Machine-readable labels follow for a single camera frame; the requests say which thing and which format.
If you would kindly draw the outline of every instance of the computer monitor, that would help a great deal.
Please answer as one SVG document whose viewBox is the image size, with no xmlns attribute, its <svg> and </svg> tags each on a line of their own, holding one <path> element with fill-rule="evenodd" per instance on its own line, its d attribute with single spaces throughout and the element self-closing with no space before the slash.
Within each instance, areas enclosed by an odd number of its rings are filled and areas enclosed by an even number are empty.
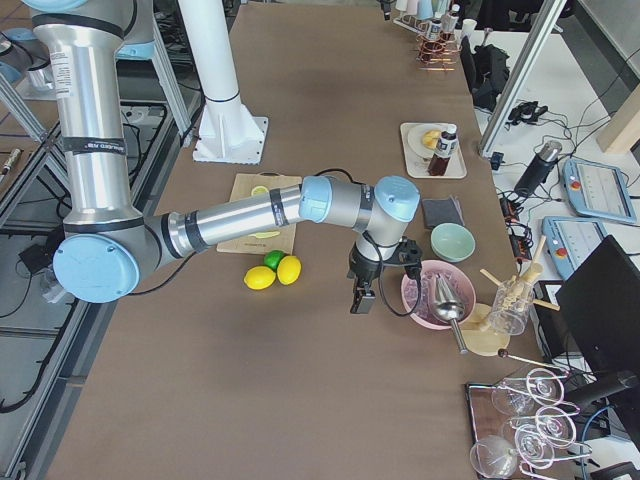
<svg viewBox="0 0 640 480">
<path fill-rule="evenodd" d="M 619 372 L 640 378 L 640 271 L 613 236 L 602 240 L 556 297 L 571 335 L 595 372 L 592 390 L 611 389 Z M 640 387 L 608 399 L 640 448 Z"/>
</svg>

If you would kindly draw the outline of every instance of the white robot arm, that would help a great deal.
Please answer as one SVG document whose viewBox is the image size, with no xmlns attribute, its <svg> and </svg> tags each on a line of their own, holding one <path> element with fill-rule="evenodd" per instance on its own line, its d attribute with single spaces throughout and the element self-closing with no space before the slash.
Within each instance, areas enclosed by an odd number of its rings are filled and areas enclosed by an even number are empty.
<svg viewBox="0 0 640 480">
<path fill-rule="evenodd" d="M 419 278 L 421 252 L 403 234 L 420 195 L 401 177 L 383 178 L 375 188 L 307 177 L 300 186 L 186 215 L 143 218 L 128 186 L 115 54 L 123 43 L 133 44 L 133 51 L 147 50 L 153 38 L 151 0 L 24 2 L 32 8 L 34 32 L 49 48 L 53 67 L 73 207 L 53 266 L 76 297 L 116 300 L 173 260 L 301 220 L 358 232 L 349 258 L 353 313 L 369 310 L 371 283 L 383 264 L 404 266 Z"/>
</svg>

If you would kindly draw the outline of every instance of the light blue joint cap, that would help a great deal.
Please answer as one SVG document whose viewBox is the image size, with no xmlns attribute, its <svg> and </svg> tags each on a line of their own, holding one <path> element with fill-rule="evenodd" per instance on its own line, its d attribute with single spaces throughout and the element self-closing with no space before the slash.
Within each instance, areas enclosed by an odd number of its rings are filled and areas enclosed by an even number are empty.
<svg viewBox="0 0 640 480">
<path fill-rule="evenodd" d="M 81 7 L 87 0 L 22 0 L 22 3 L 45 13 L 61 13 Z"/>
<path fill-rule="evenodd" d="M 410 222 L 420 203 L 420 191 L 403 177 L 384 177 L 375 188 L 376 201 L 391 217 Z"/>
<path fill-rule="evenodd" d="M 327 177 L 305 177 L 302 181 L 300 216 L 320 223 L 331 209 L 331 181 Z"/>
<path fill-rule="evenodd" d="M 9 40 L 14 42 L 27 42 L 29 40 L 36 40 L 36 36 L 28 28 L 10 28 L 3 32 Z"/>
<path fill-rule="evenodd" d="M 140 281 L 138 262 L 119 243 L 103 235 L 67 238 L 53 257 L 60 284 L 80 300 L 107 303 L 131 292 Z"/>
<path fill-rule="evenodd" d="M 119 60 L 151 60 L 155 52 L 155 42 L 124 45 L 116 53 Z"/>
<path fill-rule="evenodd" d="M 22 75 L 20 72 L 13 68 L 8 63 L 0 62 L 0 75 L 7 79 L 7 82 L 13 83 L 16 80 L 19 80 Z"/>
</svg>

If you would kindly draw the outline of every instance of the black water bottle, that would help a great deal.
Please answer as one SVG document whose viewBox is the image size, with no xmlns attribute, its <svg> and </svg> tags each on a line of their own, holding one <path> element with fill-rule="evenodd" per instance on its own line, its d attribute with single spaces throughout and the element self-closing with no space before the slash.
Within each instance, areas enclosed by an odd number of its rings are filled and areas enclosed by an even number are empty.
<svg viewBox="0 0 640 480">
<path fill-rule="evenodd" d="M 513 191 L 516 195 L 528 198 L 533 192 L 536 191 L 538 185 L 543 183 L 549 172 L 553 170 L 553 167 L 558 163 L 558 155 L 562 151 L 562 145 L 560 142 L 551 140 L 545 143 L 540 153 L 536 153 L 531 163 L 524 171 L 518 183 L 514 187 Z"/>
</svg>

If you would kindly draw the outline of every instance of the spoon handle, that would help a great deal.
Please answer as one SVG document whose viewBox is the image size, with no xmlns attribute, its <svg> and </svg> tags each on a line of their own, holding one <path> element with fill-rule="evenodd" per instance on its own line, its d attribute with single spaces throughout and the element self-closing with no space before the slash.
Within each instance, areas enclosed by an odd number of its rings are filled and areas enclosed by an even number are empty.
<svg viewBox="0 0 640 480">
<path fill-rule="evenodd" d="M 469 349 L 467 348 L 467 344 L 464 343 L 464 337 L 462 336 L 462 331 L 460 330 L 460 325 L 458 325 L 457 320 L 451 320 L 451 330 L 453 330 L 453 336 L 456 337 L 460 354 L 465 355 L 469 353 Z"/>
</svg>

